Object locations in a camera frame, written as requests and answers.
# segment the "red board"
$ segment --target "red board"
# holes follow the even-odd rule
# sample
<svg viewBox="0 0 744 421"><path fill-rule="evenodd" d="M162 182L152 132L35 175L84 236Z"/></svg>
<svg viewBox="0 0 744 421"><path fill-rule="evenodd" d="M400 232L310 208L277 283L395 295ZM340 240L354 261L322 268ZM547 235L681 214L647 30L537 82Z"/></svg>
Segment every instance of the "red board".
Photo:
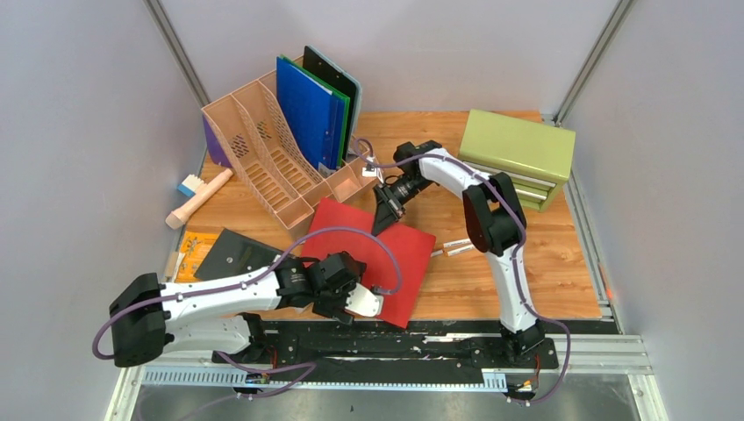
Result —
<svg viewBox="0 0 744 421"><path fill-rule="evenodd" d="M375 217L364 210L324 198L320 201L310 232L329 226L349 226L365 232L372 231ZM426 268L432 256L436 237L403 224L394 224L377 236L395 255L403 273L403 287L392 296L384 297L381 320L405 328L413 314ZM372 239L353 232L326 232L308 239L302 250L303 257L324 259L329 253L346 251L355 260L367 263L361 284L392 289L396 285L396 272L390 257Z"/></svg>

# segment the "file organizer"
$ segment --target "file organizer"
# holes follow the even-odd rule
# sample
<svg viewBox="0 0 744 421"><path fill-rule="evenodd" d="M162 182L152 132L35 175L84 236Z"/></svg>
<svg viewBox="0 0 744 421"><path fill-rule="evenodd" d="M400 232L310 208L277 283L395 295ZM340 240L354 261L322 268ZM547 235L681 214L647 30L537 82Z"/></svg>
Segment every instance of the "file organizer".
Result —
<svg viewBox="0 0 744 421"><path fill-rule="evenodd" d="M302 57L295 62L302 64ZM276 101L275 71L203 107L202 113L212 160L232 168L293 239L307 233L320 199L351 202L377 182L361 176L365 163L359 158L325 179L305 160Z"/></svg>

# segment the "brush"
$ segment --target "brush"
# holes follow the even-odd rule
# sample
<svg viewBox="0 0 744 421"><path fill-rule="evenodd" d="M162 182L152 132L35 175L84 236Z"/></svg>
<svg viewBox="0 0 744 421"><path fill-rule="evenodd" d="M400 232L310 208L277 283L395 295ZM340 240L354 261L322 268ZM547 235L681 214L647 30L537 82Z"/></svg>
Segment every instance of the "brush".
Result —
<svg viewBox="0 0 744 421"><path fill-rule="evenodd" d="M194 194L188 202L184 203L183 206L170 212L170 215L165 218L165 223L174 230L181 228L186 224L189 218L191 218L191 215L193 215L194 212L204 204L204 202L217 193L217 190L222 188L222 186L224 186L232 176L233 171L230 168L219 173L212 181L197 189L196 194Z"/></svg>
<svg viewBox="0 0 744 421"><path fill-rule="evenodd" d="M178 191L186 195L186 197L193 197L205 184L204 180L192 174L178 185Z"/></svg>

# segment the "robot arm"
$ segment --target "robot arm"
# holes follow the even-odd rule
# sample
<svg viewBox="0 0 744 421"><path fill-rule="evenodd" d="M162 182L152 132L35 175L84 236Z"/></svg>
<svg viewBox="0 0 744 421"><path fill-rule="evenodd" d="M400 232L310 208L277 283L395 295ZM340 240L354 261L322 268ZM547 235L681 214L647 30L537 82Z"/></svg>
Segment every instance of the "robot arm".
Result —
<svg viewBox="0 0 744 421"><path fill-rule="evenodd" d="M485 253L493 274L501 306L502 333L511 342L516 354L529 351L545 338L545 333L537 318L527 311L517 291L519 282L526 303L532 306L526 283L523 248L517 250L516 267L519 272L516 275L512 265L512 254L520 240L519 229L505 209L490 209L489 202L495 203L497 199L481 181L488 180L517 214L523 226L526 226L525 215L511 178L504 173L489 175L468 167L472 171L469 172L451 161L445 161L444 157L452 160L455 158L432 140L419 146L413 146L410 142L403 144L393 157L396 162L400 162L423 153L427 156L400 166L403 174L397 181L391 185L375 187L377 209L372 233L376 235L397 222L405 213L404 203L413 199L432 182L459 197L464 205L468 235L473 245ZM480 175L482 179L476 178L476 175Z"/></svg>
<svg viewBox="0 0 744 421"><path fill-rule="evenodd" d="M261 332L261 327L254 324L259 318L224 315L304 308L313 303L313 312L350 324L354 316L349 311L373 318L382 310L383 298L360 284L366 265L348 253L331 254L307 267L304 260L286 260L257 283L247 284L267 269L195 283L159 283L156 274L139 276L111 304L112 316L150 298L176 299L133 311L111 327L114 363L118 367L137 366L174 351L238 353ZM194 295L237 284L240 289Z"/></svg>

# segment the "wooden surface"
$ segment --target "wooden surface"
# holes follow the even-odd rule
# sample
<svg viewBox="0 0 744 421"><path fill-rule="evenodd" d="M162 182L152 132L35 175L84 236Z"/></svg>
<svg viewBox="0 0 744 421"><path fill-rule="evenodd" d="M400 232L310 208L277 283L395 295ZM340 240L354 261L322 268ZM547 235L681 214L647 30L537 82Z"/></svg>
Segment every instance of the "wooden surface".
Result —
<svg viewBox="0 0 744 421"><path fill-rule="evenodd" d="M514 117L540 121L533 111L505 112ZM372 142L381 162L391 162L395 148L406 141L414 145L434 139L457 155L467 112L373 112L363 113L356 136ZM220 172L209 158L202 178L208 182ZM385 174L399 171L386 170ZM374 213L375 198L369 191L353 206ZM406 204L403 223L430 232L442 243L468 237L461 201L448 191L432 186ZM544 213L526 210L527 280L537 310L551 318L599 318L576 230L563 194ZM234 177L198 210L187 224L189 231L219 232L223 227L241 232L281 249L290 236ZM426 273L414 319L498 318L499 306L489 265L477 251L453 257L432 258ZM309 310L263 312L265 319L318 318Z"/></svg>

